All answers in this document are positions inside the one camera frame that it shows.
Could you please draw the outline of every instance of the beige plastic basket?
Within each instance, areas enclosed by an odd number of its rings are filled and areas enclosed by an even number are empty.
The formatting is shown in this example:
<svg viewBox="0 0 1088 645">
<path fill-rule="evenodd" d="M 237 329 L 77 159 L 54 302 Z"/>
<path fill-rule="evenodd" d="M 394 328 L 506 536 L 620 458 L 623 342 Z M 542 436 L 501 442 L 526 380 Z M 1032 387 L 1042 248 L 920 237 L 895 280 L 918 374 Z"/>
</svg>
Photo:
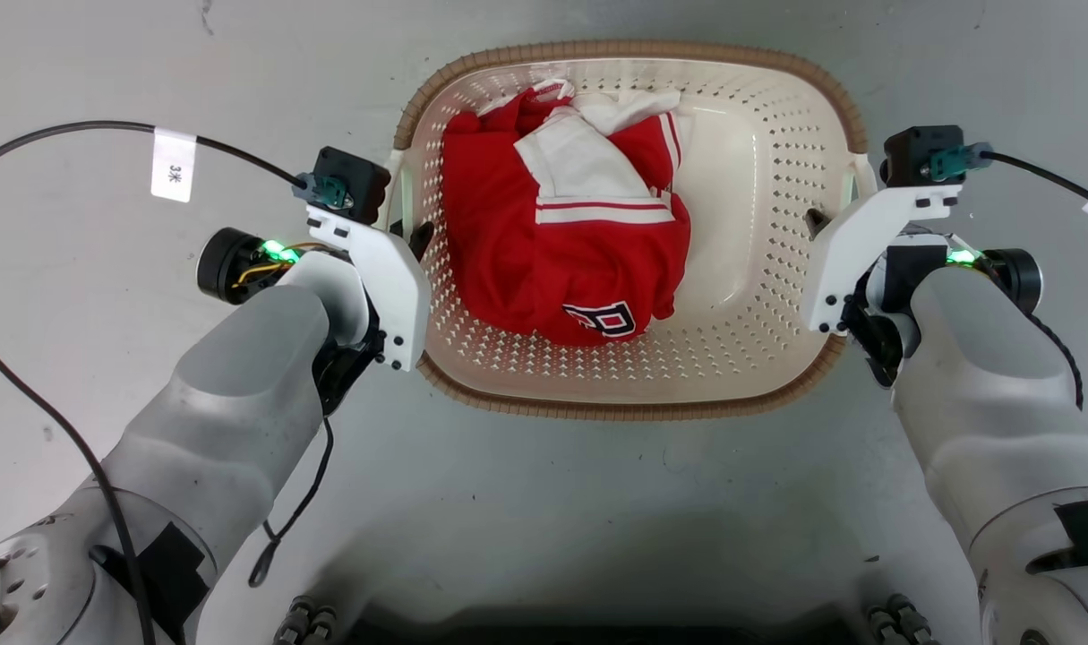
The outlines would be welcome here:
<svg viewBox="0 0 1088 645">
<path fill-rule="evenodd" d="M 673 318 L 630 343 L 564 348 L 479 322 L 453 283 L 441 208 L 448 120 L 544 78 L 579 91 L 665 89 L 694 115 L 676 191 L 691 252 Z M 798 318 L 809 235 L 802 216 L 836 213 L 866 152 L 856 108 L 817 65 L 752 48 L 659 41 L 532 45 L 470 53 L 417 91 L 392 166 L 406 231 L 437 225 L 421 371 L 453 399 L 499 412 L 670 420 L 765 412 L 805 394 L 842 351 Z"/>
</svg>

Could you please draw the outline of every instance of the black and white logo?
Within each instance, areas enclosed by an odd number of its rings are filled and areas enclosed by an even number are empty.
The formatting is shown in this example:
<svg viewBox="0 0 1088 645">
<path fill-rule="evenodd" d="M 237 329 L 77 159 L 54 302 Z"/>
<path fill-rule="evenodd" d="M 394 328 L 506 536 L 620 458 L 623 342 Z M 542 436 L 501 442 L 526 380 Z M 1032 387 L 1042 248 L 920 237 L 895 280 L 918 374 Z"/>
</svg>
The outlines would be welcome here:
<svg viewBox="0 0 1088 645">
<path fill-rule="evenodd" d="M 596 330 L 607 338 L 620 338 L 635 333 L 635 318 L 630 314 L 627 302 L 615 302 L 611 307 L 597 307 L 597 309 L 565 305 L 564 310 L 578 320 L 580 325 Z"/>
</svg>

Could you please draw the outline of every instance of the green led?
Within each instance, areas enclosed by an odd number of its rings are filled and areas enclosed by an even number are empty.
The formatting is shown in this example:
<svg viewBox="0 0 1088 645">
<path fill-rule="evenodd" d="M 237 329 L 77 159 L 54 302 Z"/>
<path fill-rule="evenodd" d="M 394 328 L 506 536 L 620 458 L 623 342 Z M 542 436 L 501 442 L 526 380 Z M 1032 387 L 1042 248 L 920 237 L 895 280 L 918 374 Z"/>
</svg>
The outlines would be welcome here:
<svg viewBox="0 0 1088 645">
<path fill-rule="evenodd" d="M 286 248 L 285 245 L 282 245 L 277 240 L 265 240 L 264 244 L 261 244 L 261 250 L 273 261 L 286 261 L 289 264 L 294 264 L 294 262 L 301 259 L 301 255 Z"/>
<path fill-rule="evenodd" d="M 974 264 L 977 261 L 977 257 L 970 250 L 953 249 L 945 257 L 945 261 L 950 262 L 950 264 Z"/>
</svg>

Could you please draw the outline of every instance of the gray floor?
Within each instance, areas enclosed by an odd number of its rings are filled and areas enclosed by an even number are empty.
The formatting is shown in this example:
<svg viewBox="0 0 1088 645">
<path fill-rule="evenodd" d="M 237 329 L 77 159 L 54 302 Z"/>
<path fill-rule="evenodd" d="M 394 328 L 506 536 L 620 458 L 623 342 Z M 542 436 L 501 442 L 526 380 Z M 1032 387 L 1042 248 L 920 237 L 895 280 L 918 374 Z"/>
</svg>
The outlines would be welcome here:
<svg viewBox="0 0 1088 645">
<path fill-rule="evenodd" d="M 0 141 L 110 117 L 211 135 L 290 169 L 325 145 L 383 159 L 400 108 L 458 54 L 604 37 L 788 49 L 845 83 L 876 151 L 905 126 L 959 123 L 1088 185 L 1088 0 L 7 0 Z M 0 352 L 102 454 L 228 311 L 193 285 L 205 238 L 223 225 L 301 236 L 285 188 L 213 152 L 199 154 L 190 204 L 153 199 L 149 147 L 141 135 L 75 135 L 0 163 Z M 1039 313 L 1080 357 L 1088 415 L 1079 207 L 998 168 L 969 184 L 952 226 L 1043 262 Z M 264 642 L 307 588 L 410 628 L 777 629 L 901 591 L 942 643 L 977 641 L 973 576 L 856 351 L 799 404 L 752 419 L 510 418 L 379 371 L 335 425 L 330 477 L 270 582 L 245 587 L 255 538 L 213 593 L 202 643 Z M 319 449 L 275 519 L 301 497 Z M 0 538 L 84 472 L 60 430 L 0 379 Z"/>
</svg>

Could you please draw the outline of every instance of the basket rim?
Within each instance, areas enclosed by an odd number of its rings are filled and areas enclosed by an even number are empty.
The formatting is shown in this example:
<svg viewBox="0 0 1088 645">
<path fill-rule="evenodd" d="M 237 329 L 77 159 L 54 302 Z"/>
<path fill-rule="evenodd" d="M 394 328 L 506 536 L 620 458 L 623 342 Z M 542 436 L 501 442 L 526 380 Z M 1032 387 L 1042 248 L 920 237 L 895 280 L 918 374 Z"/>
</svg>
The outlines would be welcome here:
<svg viewBox="0 0 1088 645">
<path fill-rule="evenodd" d="M 812 85 L 833 107 L 838 121 L 842 123 L 842 129 L 845 132 L 848 150 L 854 154 L 866 154 L 868 142 L 862 113 L 841 83 L 826 70 L 796 54 L 778 52 L 776 49 L 670 40 L 564 41 L 486 49 L 466 54 L 444 65 L 417 90 L 405 107 L 400 123 L 397 124 L 396 135 L 392 139 L 392 147 L 395 150 L 411 148 L 412 137 L 417 134 L 417 126 L 424 115 L 424 110 L 442 90 L 467 74 L 509 65 L 593 59 L 667 59 L 733 63 L 792 74 Z M 418 370 L 434 388 L 445 393 L 450 399 L 495 412 L 556 419 L 678 421 L 758 414 L 792 404 L 814 388 L 814 385 L 830 372 L 838 357 L 842 355 L 843 347 L 845 338 L 833 334 L 827 335 L 825 346 L 806 370 L 777 390 L 743 399 L 720 399 L 698 401 L 698 404 L 577 404 L 577 401 L 494 395 L 459 383 L 442 370 L 428 352 L 421 357 Z"/>
</svg>

